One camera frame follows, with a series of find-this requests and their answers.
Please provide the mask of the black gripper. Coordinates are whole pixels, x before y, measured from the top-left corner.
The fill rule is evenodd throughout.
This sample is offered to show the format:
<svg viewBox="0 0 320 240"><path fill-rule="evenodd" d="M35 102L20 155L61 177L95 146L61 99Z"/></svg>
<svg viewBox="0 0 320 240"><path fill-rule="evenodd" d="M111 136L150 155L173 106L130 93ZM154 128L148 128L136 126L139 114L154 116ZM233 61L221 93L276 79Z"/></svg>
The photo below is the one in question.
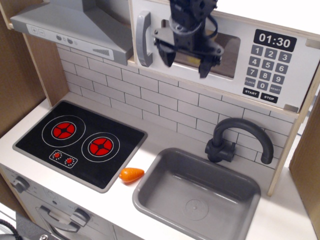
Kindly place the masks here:
<svg viewBox="0 0 320 240"><path fill-rule="evenodd" d="M172 66L176 53L182 53L200 60L198 72L203 79L212 67L221 63L224 49L212 40L217 31L207 35L205 25L202 21L188 28L170 18L167 26L154 30L154 44L167 67Z"/></svg>

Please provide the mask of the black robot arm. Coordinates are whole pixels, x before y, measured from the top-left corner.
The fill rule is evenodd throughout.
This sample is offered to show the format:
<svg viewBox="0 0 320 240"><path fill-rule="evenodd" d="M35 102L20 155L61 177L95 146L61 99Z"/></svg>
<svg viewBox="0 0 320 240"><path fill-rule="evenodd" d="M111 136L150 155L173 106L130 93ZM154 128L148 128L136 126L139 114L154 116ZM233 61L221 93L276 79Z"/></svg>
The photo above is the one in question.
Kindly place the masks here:
<svg viewBox="0 0 320 240"><path fill-rule="evenodd" d="M218 23L211 16L217 8L216 0L171 0L168 27L153 32L154 44L167 67L171 67L176 53L200 60L198 72L206 78L212 67L219 65L224 48L213 38Z"/></svg>

